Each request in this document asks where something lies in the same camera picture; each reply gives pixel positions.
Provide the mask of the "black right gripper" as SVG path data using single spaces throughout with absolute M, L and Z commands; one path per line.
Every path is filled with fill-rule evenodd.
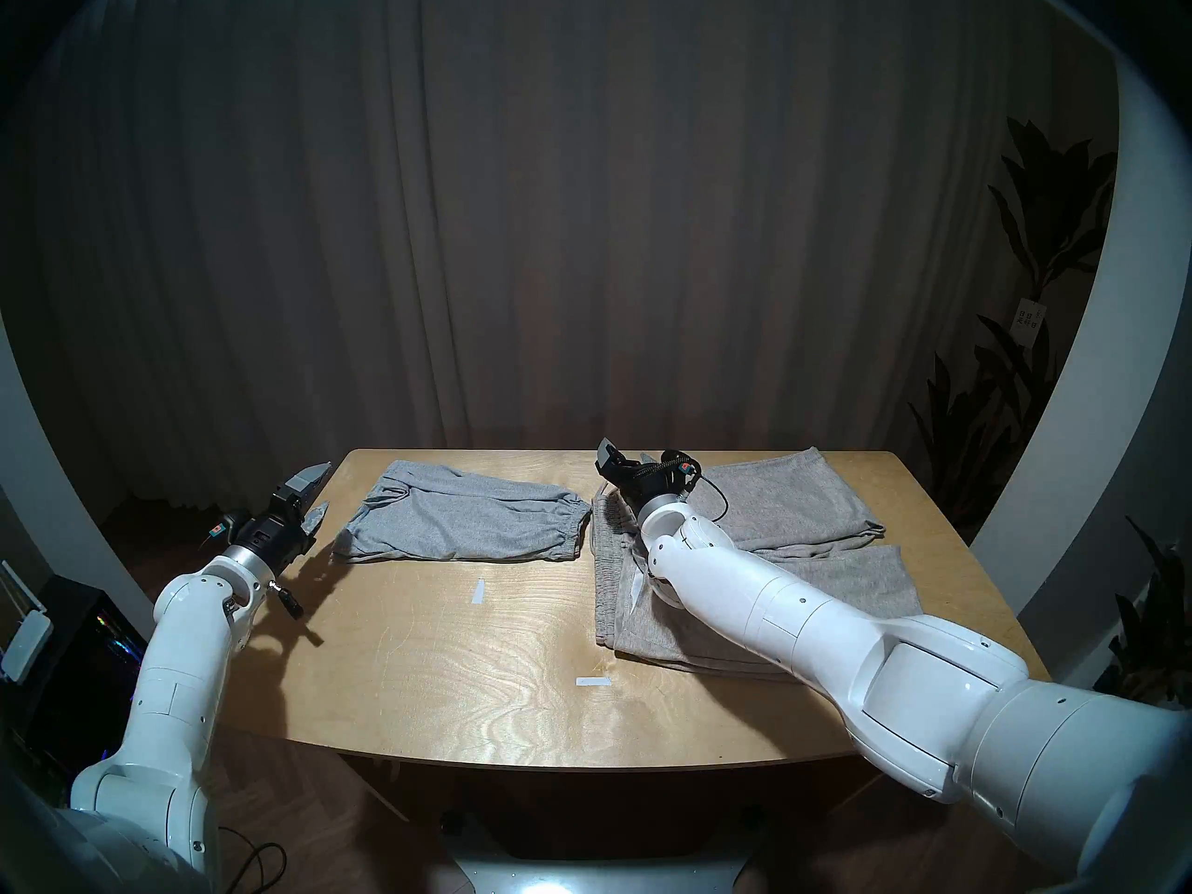
M 631 509 L 634 520 L 645 520 L 648 505 L 658 499 L 663 504 L 675 502 L 675 471 L 670 461 L 640 452 L 639 461 L 628 460 L 615 445 L 603 437 L 595 454 L 595 467 L 603 482 L 617 488 L 623 504 Z

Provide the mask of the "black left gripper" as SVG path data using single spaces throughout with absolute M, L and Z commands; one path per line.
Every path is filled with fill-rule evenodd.
M 333 462 L 305 467 L 272 493 L 266 510 L 242 526 L 242 547 L 271 570 L 286 570 L 315 542 L 329 502 L 311 507 L 324 485 Z

